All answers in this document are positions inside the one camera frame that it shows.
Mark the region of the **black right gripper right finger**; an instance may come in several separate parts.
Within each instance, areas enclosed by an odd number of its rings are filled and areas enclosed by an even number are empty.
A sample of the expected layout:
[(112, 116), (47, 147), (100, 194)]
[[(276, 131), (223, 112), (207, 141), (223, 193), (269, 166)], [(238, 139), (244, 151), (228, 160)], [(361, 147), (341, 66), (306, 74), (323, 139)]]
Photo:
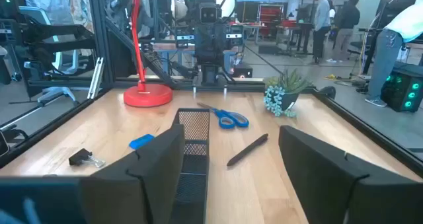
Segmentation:
[(422, 183), (291, 126), (279, 146), (308, 222), (422, 224)]

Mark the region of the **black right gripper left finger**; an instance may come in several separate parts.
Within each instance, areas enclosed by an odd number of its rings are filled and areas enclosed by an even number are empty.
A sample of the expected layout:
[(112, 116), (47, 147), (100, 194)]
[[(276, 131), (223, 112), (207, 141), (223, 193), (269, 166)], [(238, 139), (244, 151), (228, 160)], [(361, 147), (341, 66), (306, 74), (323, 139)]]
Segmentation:
[(87, 223), (168, 223), (184, 156), (184, 126), (81, 181)]

